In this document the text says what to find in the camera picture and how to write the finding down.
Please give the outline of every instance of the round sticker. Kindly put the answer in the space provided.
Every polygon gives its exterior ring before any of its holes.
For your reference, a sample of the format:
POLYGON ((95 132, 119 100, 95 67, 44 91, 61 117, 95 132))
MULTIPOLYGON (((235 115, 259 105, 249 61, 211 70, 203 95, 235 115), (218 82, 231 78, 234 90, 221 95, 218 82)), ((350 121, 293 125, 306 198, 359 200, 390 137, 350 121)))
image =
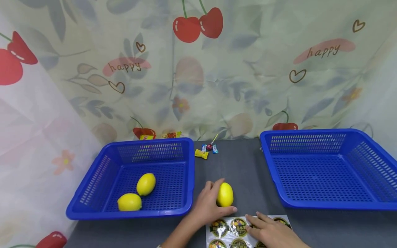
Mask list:
POLYGON ((229 231, 229 227, 222 219, 217 219, 210 225, 210 232, 212 232, 218 238, 224 237, 227 234, 227 231, 229 231))
POLYGON ((231 242, 230 248, 248 248, 245 240, 237 238, 231 242))
POLYGON ((242 218, 234 218, 230 223, 230 231, 237 237, 244 237, 247 235, 246 225, 247 223, 242 218))
POLYGON ((225 243, 223 243, 222 240, 214 239, 213 241, 210 242, 208 248, 226 248, 226 245, 225 243))
POLYGON ((273 220, 274 220, 274 221, 281 222, 281 223, 283 223, 284 225, 286 225, 287 227, 289 227, 289 228, 291 228, 291 229, 292 229, 291 225, 290 225, 290 224, 288 224, 288 222, 287 222, 286 220, 284 220, 283 218, 276 217, 276 218, 274 218, 273 220))
POLYGON ((258 241, 258 243, 256 243, 256 245, 254 246, 254 248, 266 248, 265 244, 258 241))

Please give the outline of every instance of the gray table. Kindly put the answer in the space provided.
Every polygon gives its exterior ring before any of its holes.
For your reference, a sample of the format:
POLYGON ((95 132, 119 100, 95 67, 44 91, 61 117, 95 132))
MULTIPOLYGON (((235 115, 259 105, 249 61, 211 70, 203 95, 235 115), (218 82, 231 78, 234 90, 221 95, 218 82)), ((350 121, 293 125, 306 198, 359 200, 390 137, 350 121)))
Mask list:
MULTIPOLYGON (((201 148, 203 142, 196 142, 201 148)), ((294 231, 311 247, 397 247, 397 212, 284 209, 273 185, 258 139, 216 142, 219 154, 196 158, 194 196, 207 180, 225 177, 234 191, 235 216, 246 213, 287 214, 294 231)), ((65 248, 156 247, 181 217, 79 221, 65 248)), ((205 248, 200 229, 188 248, 205 248)))

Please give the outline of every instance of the yellow lemon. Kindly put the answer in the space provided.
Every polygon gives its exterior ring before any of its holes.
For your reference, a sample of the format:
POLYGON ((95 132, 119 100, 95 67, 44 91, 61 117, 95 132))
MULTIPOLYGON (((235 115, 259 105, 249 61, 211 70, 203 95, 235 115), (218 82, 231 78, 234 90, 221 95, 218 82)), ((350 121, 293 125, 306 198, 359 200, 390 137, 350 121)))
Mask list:
POLYGON ((156 178, 153 173, 146 173, 137 183, 137 192, 140 196, 147 196, 153 191, 154 186, 156 186, 156 178))
POLYGON ((117 200, 117 204, 120 211, 137 211, 142 208, 141 197, 132 193, 122 195, 117 200))
POLYGON ((233 204, 233 189, 230 184, 222 183, 216 199, 217 203, 221 207, 228 207, 233 204))

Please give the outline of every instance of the sticker sheet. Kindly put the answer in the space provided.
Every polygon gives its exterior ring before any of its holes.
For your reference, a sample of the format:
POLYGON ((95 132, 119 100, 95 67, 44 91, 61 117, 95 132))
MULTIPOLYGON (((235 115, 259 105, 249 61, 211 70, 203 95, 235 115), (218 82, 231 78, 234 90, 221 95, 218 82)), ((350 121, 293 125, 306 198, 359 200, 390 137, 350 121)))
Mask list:
MULTIPOLYGON (((268 215, 292 229, 286 215, 268 215)), ((261 248, 262 242, 251 237, 245 230, 246 225, 254 227, 245 216, 218 219, 206 225, 205 236, 208 248, 261 248)))

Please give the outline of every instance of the blue plastic basket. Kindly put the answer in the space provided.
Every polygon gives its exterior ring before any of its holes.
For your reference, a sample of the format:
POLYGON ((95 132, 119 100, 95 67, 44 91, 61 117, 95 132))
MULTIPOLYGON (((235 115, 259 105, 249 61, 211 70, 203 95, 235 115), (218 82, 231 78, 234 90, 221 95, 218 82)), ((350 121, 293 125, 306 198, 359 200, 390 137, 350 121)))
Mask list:
POLYGON ((70 219, 120 219, 183 215, 193 202, 193 141, 189 138, 114 142, 98 154, 66 210, 70 219), (156 186, 140 211, 121 212, 117 200, 137 193, 145 173, 156 186))
POLYGON ((260 140, 285 207, 397 210, 397 161, 362 131, 265 131, 260 140))

